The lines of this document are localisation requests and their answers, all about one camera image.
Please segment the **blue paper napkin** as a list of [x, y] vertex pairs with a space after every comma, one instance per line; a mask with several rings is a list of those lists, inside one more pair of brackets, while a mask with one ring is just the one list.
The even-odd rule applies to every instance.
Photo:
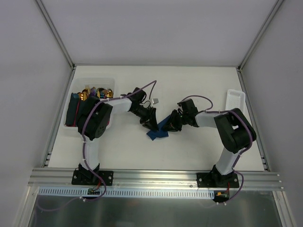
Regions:
[[162, 127], [165, 125], [165, 123], [168, 121], [168, 117], [163, 119], [160, 123], [158, 123], [158, 131], [148, 131], [146, 135], [154, 141], [155, 139], [162, 139], [169, 136], [169, 133], [167, 131], [164, 131]]

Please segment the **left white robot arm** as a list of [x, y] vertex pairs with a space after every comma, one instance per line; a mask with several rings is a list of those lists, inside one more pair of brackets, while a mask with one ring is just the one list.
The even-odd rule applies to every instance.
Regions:
[[76, 115], [78, 133], [82, 136], [82, 160], [74, 170], [72, 185], [111, 186], [113, 171], [101, 171], [98, 160], [99, 138], [104, 134], [111, 119], [116, 113], [131, 112], [140, 118], [140, 124], [151, 130], [158, 131], [156, 108], [149, 104], [143, 105], [146, 92], [135, 88], [132, 93], [120, 97], [101, 100], [89, 97], [84, 107]]

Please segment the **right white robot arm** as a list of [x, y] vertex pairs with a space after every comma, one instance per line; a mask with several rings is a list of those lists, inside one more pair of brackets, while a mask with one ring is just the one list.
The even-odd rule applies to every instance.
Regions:
[[163, 125], [167, 132], [181, 131], [184, 125], [196, 128], [209, 127], [218, 130], [223, 151], [209, 173], [197, 173], [199, 188], [239, 188], [234, 170], [240, 155], [249, 150], [256, 140], [255, 130], [239, 108], [227, 111], [198, 111], [192, 99], [178, 103]]

